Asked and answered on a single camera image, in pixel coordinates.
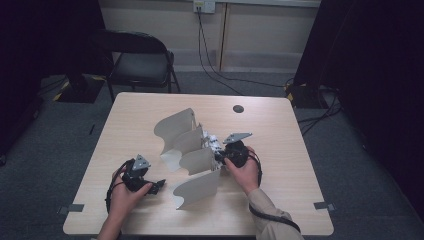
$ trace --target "sleeve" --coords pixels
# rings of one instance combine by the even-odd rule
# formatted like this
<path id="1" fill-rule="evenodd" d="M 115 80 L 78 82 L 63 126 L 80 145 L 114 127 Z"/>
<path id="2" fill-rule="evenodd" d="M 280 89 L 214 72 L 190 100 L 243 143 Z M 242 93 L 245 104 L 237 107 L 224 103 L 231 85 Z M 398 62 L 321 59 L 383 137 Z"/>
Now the sleeve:
<path id="1" fill-rule="evenodd" d="M 274 203 L 272 203 L 271 199 L 265 194 L 265 192 L 262 191 L 262 189 L 258 188 L 251 191 L 247 197 L 250 205 L 258 212 L 274 216 L 283 216 L 292 220 L 288 212 L 284 212 L 274 206 Z M 256 239 L 258 240 L 303 239 L 302 235 L 295 228 L 289 225 L 258 218 L 254 215 L 252 215 L 252 217 L 256 225 Z"/>

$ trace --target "hand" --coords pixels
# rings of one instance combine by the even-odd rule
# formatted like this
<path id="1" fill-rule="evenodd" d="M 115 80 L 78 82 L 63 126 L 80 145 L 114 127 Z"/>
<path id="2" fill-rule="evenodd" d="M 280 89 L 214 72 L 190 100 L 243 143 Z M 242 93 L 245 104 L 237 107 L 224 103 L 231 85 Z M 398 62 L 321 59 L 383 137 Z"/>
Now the hand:
<path id="1" fill-rule="evenodd" d="M 253 150 L 253 148 L 247 146 L 247 149 L 249 150 L 249 153 L 251 152 L 252 155 L 254 155 L 255 150 Z M 259 188 L 258 166 L 256 165 L 255 160 L 253 160 L 250 156 L 247 158 L 246 164 L 244 164 L 241 168 L 237 168 L 228 158 L 225 158 L 224 161 L 228 170 L 231 172 L 234 179 L 241 186 L 246 195 L 249 195 L 251 191 Z"/>
<path id="2" fill-rule="evenodd" d="M 125 172 L 125 168 L 120 173 L 114 172 L 112 179 L 116 174 L 119 174 L 115 180 L 115 187 L 112 191 L 111 205 L 109 216 L 124 220 L 132 209 L 137 205 L 141 198 L 143 198 L 149 189 L 152 187 L 151 183 L 144 185 L 137 192 L 131 192 L 122 183 L 121 173 Z"/>
<path id="3" fill-rule="evenodd" d="M 124 223 L 125 218 L 130 214 L 133 208 L 137 205 L 143 196 L 147 194 L 152 187 L 152 183 L 148 183 L 140 188 L 137 192 L 131 192 L 127 189 L 122 181 L 120 174 L 125 172 L 125 168 L 120 173 L 117 171 L 113 173 L 112 179 L 116 174 L 119 174 L 115 180 L 114 188 L 112 191 L 111 205 L 109 215 L 103 223 L 97 239 L 113 239 L 115 240 L 119 231 Z"/>

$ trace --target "wall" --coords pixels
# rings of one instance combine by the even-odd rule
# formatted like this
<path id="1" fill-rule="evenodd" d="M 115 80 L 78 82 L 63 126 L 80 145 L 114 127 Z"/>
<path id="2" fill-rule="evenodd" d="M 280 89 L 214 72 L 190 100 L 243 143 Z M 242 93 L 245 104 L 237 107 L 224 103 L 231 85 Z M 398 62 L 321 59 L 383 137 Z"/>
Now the wall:
<path id="1" fill-rule="evenodd" d="M 201 15 L 215 69 L 296 72 L 319 1 L 299 1 L 309 2 L 307 7 L 291 6 L 296 1 L 268 2 L 276 4 L 217 2 L 215 14 Z M 290 6 L 281 6 L 284 2 Z M 175 53 L 177 71 L 202 70 L 199 19 L 192 1 L 100 0 L 100 5 L 106 28 L 149 33 Z M 208 65 L 200 45 L 203 64 Z"/>

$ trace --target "wooden table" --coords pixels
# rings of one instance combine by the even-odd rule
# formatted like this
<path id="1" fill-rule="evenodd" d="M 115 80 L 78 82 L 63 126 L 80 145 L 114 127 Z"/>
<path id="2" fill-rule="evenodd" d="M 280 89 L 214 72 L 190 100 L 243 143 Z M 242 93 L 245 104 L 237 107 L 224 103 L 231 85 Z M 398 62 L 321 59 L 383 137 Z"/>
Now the wooden table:
<path id="1" fill-rule="evenodd" d="M 244 107 L 243 113 L 233 111 Z M 145 179 L 167 180 L 157 195 L 140 201 L 124 225 L 134 235 L 254 235 L 247 199 L 231 175 L 222 170 L 218 192 L 176 210 L 172 186 L 188 178 L 187 170 L 170 172 L 160 158 L 163 140 L 153 133 L 160 120 L 192 108 L 196 121 L 220 141 L 230 133 L 252 132 L 243 142 L 253 147 L 262 162 L 261 188 L 275 205 L 288 211 L 303 235 L 330 235 L 328 211 L 315 172 L 291 108 L 284 98 L 183 94 L 120 93 L 94 150 L 64 231 L 70 235 L 96 235 L 107 217 L 106 191 L 112 173 L 137 154 L 151 164 Z"/>

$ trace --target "chair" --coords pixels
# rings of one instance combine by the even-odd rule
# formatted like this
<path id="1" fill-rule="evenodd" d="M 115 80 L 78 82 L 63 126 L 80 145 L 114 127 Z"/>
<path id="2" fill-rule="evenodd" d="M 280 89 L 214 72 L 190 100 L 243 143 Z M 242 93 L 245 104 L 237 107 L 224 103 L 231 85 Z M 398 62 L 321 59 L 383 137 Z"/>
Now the chair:
<path id="1" fill-rule="evenodd" d="M 171 83 L 175 83 L 181 92 L 173 67 L 174 54 L 159 39 L 146 33 L 100 29 L 91 35 L 91 41 L 102 52 L 106 72 L 110 72 L 106 82 L 112 102 L 115 101 L 112 84 L 131 86 L 133 90 L 136 86 L 168 86 L 171 93 Z M 105 52 L 121 54 L 113 64 Z"/>

